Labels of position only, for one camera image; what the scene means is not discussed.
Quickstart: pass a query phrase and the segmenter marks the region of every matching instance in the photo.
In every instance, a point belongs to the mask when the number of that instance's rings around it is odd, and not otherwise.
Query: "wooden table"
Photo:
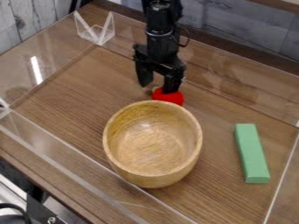
[[[94,4],[81,10],[82,17],[91,24],[102,24],[106,14]],[[145,41],[144,25],[118,15],[114,15],[114,20],[117,35],[103,48],[89,45],[75,37],[71,17],[66,17],[45,33],[23,42],[18,46],[19,50],[15,47],[0,58],[0,63],[1,60],[9,61],[45,38],[51,40],[50,46],[54,46],[54,51],[50,51],[53,61],[59,48],[65,65],[11,105],[11,109],[77,151],[47,140],[37,131],[27,133],[29,124],[21,124],[19,121],[22,128],[18,129],[18,135],[30,138],[35,150],[46,154],[57,165],[46,163],[37,156],[38,153],[25,149],[25,145],[3,132],[0,132],[0,155],[91,223],[137,222],[105,200],[94,197],[97,189],[105,189],[113,197],[123,199],[131,195],[129,191],[118,190],[122,184],[113,182],[109,176],[98,175],[98,167],[85,157],[110,169],[101,145],[105,123],[126,104],[150,98],[146,89],[141,89],[135,83],[134,63],[129,59],[131,43]],[[70,48],[75,45],[67,38],[74,40],[73,37],[79,42],[81,53],[67,59]],[[43,56],[39,49],[34,51],[30,55]],[[261,223],[297,136],[297,77],[200,42],[192,41],[180,55],[188,64],[188,81],[181,85],[184,107],[202,127],[202,153],[193,171],[177,184],[146,192],[188,217],[181,218],[186,223],[190,220],[198,223]],[[14,68],[13,72],[19,73],[19,70]],[[157,76],[154,83],[161,84]],[[234,123],[254,123],[257,126],[270,171],[266,185],[248,185],[242,182],[233,138]],[[78,178],[67,175],[67,171],[59,168],[61,164]],[[149,223],[169,223],[166,219],[161,221],[157,216],[146,214],[153,210],[153,202],[149,200],[148,204],[145,201],[135,207],[141,211],[137,214]],[[282,223],[289,217],[296,217],[297,208],[297,204],[292,204],[292,209],[270,214],[274,222]]]

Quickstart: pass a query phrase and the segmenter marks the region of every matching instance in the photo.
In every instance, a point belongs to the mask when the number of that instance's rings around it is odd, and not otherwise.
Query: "bowl rim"
[[[188,157],[188,159],[177,166],[174,166],[170,171],[168,171],[166,173],[161,173],[161,174],[146,174],[144,172],[139,172],[139,171],[135,171],[135,170],[131,170],[127,166],[122,165],[117,159],[113,157],[111,153],[110,153],[110,150],[109,150],[109,147],[107,147],[107,128],[111,124],[111,122],[114,121],[115,117],[129,108],[137,106],[137,105],[141,105],[141,104],[156,104],[156,103],[160,103],[162,105],[169,105],[170,107],[174,107],[180,110],[182,110],[184,114],[192,119],[193,123],[194,123],[194,126],[196,126],[196,130],[197,130],[197,133],[198,133],[198,141],[194,145],[194,149],[193,149],[193,152],[190,154],[190,156]],[[196,119],[196,117],[193,116],[193,114],[190,113],[189,110],[186,110],[182,106],[178,106],[177,104],[172,103],[172,102],[168,102],[168,101],[156,101],[156,100],[148,100],[148,101],[138,101],[138,102],[133,102],[130,104],[127,104],[126,106],[123,106],[111,116],[110,118],[107,119],[107,122],[106,122],[106,125],[105,125],[105,128],[103,128],[103,132],[102,132],[102,146],[103,146],[103,151],[106,153],[106,157],[109,159],[109,161],[121,169],[123,170],[125,172],[133,174],[133,175],[137,175],[137,176],[142,176],[142,177],[161,177],[161,176],[168,176],[176,172],[178,172],[180,170],[182,170],[188,165],[189,163],[193,161],[193,159],[196,159],[196,157],[200,155],[200,152],[201,152],[201,142],[202,142],[202,132],[201,132],[201,126],[200,126],[200,123]]]

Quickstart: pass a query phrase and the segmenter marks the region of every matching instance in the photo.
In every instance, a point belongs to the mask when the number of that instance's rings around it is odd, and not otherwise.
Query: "red object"
[[[157,101],[162,101],[162,102],[172,102],[180,106],[182,105],[182,102],[184,102],[181,92],[164,94],[162,89],[160,87],[153,91],[152,99]]]

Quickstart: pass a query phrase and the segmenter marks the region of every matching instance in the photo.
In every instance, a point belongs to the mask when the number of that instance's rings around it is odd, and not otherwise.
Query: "green sponge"
[[[245,182],[250,184],[266,183],[269,173],[256,125],[252,123],[236,124],[234,137]]]

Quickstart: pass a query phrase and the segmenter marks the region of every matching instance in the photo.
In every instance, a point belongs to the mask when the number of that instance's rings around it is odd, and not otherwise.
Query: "wooden bowl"
[[[177,182],[194,166],[201,126],[176,104],[139,101],[110,117],[102,144],[114,172],[131,184],[157,188]]]

